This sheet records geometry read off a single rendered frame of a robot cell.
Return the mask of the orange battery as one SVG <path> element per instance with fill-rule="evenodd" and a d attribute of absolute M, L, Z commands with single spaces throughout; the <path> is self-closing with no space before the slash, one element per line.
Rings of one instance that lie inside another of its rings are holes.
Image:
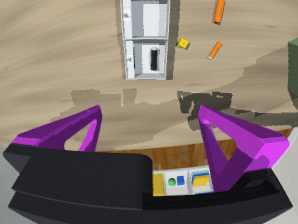
<path fill-rule="evenodd" d="M 222 42 L 218 41 L 218 43 L 216 44 L 216 46 L 214 47 L 214 49 L 212 50 L 212 52 L 208 56 L 209 59 L 212 59 L 214 57 L 214 55 L 217 53 L 217 51 L 219 50 L 219 48 L 221 47 L 222 44 L 223 44 Z"/>
<path fill-rule="evenodd" d="M 216 6 L 216 12 L 214 17 L 214 22 L 221 22 L 221 17 L 223 13 L 225 0 L 218 0 Z"/>

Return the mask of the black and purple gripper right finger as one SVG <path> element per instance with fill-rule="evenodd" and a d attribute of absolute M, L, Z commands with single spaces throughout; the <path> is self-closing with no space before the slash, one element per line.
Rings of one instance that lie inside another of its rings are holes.
<path fill-rule="evenodd" d="M 271 168 L 290 145 L 282 133 L 205 105 L 200 106 L 198 120 L 214 192 L 230 190 L 246 172 Z M 210 123 L 235 140 L 236 149 L 229 161 Z"/>

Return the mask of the grey three-compartment bin rack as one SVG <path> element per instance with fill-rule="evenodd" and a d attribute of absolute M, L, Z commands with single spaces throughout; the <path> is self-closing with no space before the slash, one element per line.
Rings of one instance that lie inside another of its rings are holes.
<path fill-rule="evenodd" d="M 126 79 L 166 79 L 170 0 L 120 2 Z M 152 47 L 158 48 L 155 71 L 151 70 Z"/>

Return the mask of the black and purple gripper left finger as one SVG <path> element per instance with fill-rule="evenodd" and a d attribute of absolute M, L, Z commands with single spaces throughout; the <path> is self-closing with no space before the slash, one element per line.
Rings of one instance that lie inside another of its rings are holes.
<path fill-rule="evenodd" d="M 20 133 L 11 143 L 65 150 L 65 142 L 91 123 L 78 151 L 95 152 L 101 122 L 101 108 L 100 105 L 96 105 L 77 114 Z"/>

